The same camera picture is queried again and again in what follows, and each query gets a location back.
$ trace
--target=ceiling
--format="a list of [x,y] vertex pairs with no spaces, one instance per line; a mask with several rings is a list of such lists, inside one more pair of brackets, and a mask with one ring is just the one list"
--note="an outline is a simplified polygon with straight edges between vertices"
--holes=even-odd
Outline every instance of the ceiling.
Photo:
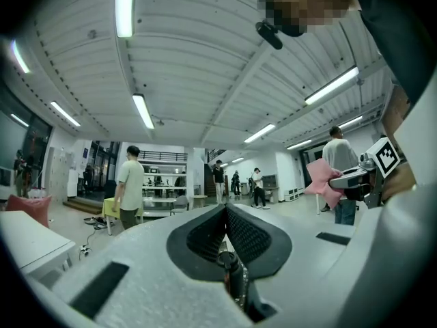
[[[118,38],[115,0],[45,0],[16,37],[31,72],[11,61],[3,78],[38,115],[88,139],[258,150],[360,114],[379,119],[390,72],[357,12],[300,38],[282,35],[276,51],[255,30],[256,3],[135,0],[134,36]],[[353,65],[360,85],[306,106]],[[154,130],[145,128],[134,93],[144,94]],[[54,100],[81,126],[58,116]],[[269,123],[277,129],[243,144]]]

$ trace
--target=pillow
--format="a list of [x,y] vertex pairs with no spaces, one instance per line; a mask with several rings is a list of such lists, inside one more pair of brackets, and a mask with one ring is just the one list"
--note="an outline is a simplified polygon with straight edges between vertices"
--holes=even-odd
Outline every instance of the pillow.
[[52,200],[52,196],[45,198],[31,199],[10,195],[6,204],[6,211],[22,210],[30,217],[48,228],[48,205]]

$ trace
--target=white t-shirt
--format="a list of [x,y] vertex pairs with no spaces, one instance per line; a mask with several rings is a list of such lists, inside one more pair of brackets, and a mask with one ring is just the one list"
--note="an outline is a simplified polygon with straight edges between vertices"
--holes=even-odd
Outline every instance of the white t-shirt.
[[358,165],[358,157],[347,139],[333,139],[323,147],[322,157],[333,169],[351,169]]
[[256,172],[254,172],[252,174],[252,180],[255,183],[256,187],[261,187],[262,188],[262,175],[259,172],[258,174]]
[[135,210],[143,203],[144,169],[138,161],[125,161],[118,173],[118,181],[124,182],[124,195],[120,209]]

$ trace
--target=light fixture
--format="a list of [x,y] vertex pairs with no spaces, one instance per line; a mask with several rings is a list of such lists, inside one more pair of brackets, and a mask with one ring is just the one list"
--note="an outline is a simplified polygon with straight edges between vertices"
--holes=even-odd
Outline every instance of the light fixture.
[[24,73],[30,72],[29,67],[27,67],[27,64],[25,63],[24,59],[21,57],[20,51],[18,51],[18,47],[16,46],[16,40],[12,42],[12,52],[15,55],[15,58],[20,65],[21,69]]
[[345,126],[351,125],[351,124],[353,124],[355,122],[359,122],[361,119],[363,119],[362,115],[360,115],[359,117],[357,117],[355,119],[350,120],[349,122],[346,122],[346,123],[344,123],[342,125],[339,125],[339,128],[344,128]]
[[62,114],[69,121],[71,121],[71,123],[73,123],[73,125],[80,126],[80,124],[76,120],[74,120],[72,117],[70,117],[70,115],[68,115],[67,112],[65,112],[55,101],[53,101],[51,103],[51,105],[54,106],[54,108],[56,108],[58,110],[58,112],[60,112],[60,114]]
[[308,139],[308,140],[306,140],[306,141],[303,141],[303,142],[298,143],[297,145],[287,147],[287,149],[288,149],[288,150],[292,150],[292,149],[294,149],[294,148],[301,147],[301,146],[303,146],[303,145],[309,144],[310,142],[311,142],[311,140]]
[[340,77],[332,80],[329,84],[322,87],[322,89],[316,91],[310,97],[306,98],[305,102],[307,103],[307,105],[313,104],[315,101],[321,99],[323,96],[326,96],[333,90],[337,89],[339,86],[343,85],[346,81],[349,81],[353,77],[356,77],[358,73],[359,70],[357,67],[349,69],[346,73],[343,73],[342,75],[340,75]]
[[22,121],[19,117],[17,117],[15,114],[11,114],[11,117],[13,117],[17,122],[23,124],[24,126],[26,126],[27,128],[29,127],[28,123]]
[[132,36],[132,9],[134,0],[115,0],[115,25],[119,38]]
[[264,135],[265,133],[267,133],[268,131],[272,130],[273,128],[274,128],[274,125],[273,124],[269,124],[265,128],[262,128],[260,131],[258,131],[256,134],[253,134],[248,139],[244,140],[244,143],[245,144],[249,144],[252,141],[255,141],[258,137]]
[[150,117],[149,111],[147,110],[147,107],[145,105],[144,96],[140,94],[134,94],[132,95],[132,98],[134,99],[135,105],[137,106],[139,115],[143,118],[146,128],[150,128],[150,129],[155,128],[155,126],[153,125],[153,121]]

